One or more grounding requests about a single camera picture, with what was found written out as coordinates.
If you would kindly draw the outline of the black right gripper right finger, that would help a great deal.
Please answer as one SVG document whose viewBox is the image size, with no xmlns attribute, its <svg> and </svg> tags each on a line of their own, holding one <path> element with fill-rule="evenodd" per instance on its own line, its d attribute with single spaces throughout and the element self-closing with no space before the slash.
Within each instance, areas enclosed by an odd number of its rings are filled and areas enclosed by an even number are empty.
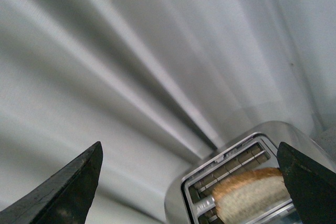
<svg viewBox="0 0 336 224">
<path fill-rule="evenodd" d="M 335 223 L 335 173 L 281 142 L 277 161 L 303 223 Z"/>
</svg>

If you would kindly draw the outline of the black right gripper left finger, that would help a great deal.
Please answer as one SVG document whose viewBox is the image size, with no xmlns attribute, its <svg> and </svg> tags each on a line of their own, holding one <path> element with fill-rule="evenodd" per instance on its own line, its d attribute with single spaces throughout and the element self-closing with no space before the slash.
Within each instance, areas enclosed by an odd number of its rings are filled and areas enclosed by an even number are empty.
<svg viewBox="0 0 336 224">
<path fill-rule="evenodd" d="M 94 143 L 29 194 L 1 211 L 1 223 L 85 223 L 102 166 Z"/>
</svg>

